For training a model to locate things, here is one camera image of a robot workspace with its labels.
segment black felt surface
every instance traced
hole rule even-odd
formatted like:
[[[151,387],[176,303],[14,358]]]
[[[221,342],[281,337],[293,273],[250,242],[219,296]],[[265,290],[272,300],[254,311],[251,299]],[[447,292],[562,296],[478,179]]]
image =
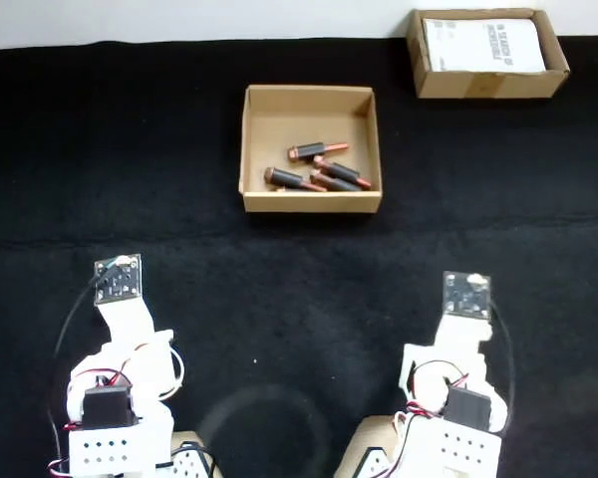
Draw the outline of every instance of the black felt surface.
[[[357,423],[400,404],[443,270],[493,276],[515,338],[499,476],[598,476],[598,38],[562,44],[569,83],[518,103],[417,101],[402,40],[0,52],[0,476],[44,476],[55,334],[92,262],[127,252],[186,360],[176,428],[228,478],[331,476]],[[376,216],[244,214],[249,83],[375,89]],[[86,305],[63,374],[107,336]],[[486,349],[504,393],[499,334]]]

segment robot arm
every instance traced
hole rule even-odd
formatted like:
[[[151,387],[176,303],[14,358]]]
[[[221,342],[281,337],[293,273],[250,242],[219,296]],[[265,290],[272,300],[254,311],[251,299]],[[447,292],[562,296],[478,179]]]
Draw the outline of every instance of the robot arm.
[[[368,448],[354,478],[495,478],[507,405],[486,380],[478,349],[492,335],[489,278],[445,273],[443,315],[431,346],[404,346],[388,459]]]
[[[478,352],[491,339],[490,281],[480,274],[444,275],[444,313],[432,346],[404,347],[399,387],[407,402],[439,414],[449,390],[458,387],[486,397],[487,428],[496,433],[507,419],[507,405],[486,380],[487,366]]]
[[[154,330],[139,254],[98,261],[95,271],[95,306],[111,341],[71,371],[65,426],[70,475],[170,476],[173,418],[161,401],[181,387],[184,373],[170,346],[173,331]]]

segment cardboard tray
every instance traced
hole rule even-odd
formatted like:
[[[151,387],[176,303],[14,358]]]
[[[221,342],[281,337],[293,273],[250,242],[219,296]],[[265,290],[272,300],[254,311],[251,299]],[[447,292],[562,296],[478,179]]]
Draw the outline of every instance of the cardboard tray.
[[[297,144],[347,142],[326,156],[368,178],[360,192],[275,191],[263,174],[275,166],[308,177],[311,166],[288,160]],[[371,88],[253,85],[246,90],[242,118],[239,192],[248,212],[377,211],[382,197],[379,133]]]
[[[527,18],[536,25],[547,68],[542,73],[433,72],[423,19],[483,20]],[[547,14],[529,8],[493,10],[414,10],[407,34],[408,50],[419,98],[551,98],[569,77],[569,65]]]

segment white paper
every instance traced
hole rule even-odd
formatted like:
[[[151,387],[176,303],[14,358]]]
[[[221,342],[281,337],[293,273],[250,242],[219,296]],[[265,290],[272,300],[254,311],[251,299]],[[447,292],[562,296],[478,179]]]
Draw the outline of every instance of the white paper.
[[[527,19],[426,19],[434,72],[545,71],[536,26]]]

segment white wall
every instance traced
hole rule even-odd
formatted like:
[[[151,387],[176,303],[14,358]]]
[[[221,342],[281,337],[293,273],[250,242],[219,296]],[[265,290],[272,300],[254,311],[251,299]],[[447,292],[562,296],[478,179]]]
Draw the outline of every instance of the white wall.
[[[598,0],[0,0],[0,48],[402,35],[412,8],[532,7],[559,35],[598,35]]]

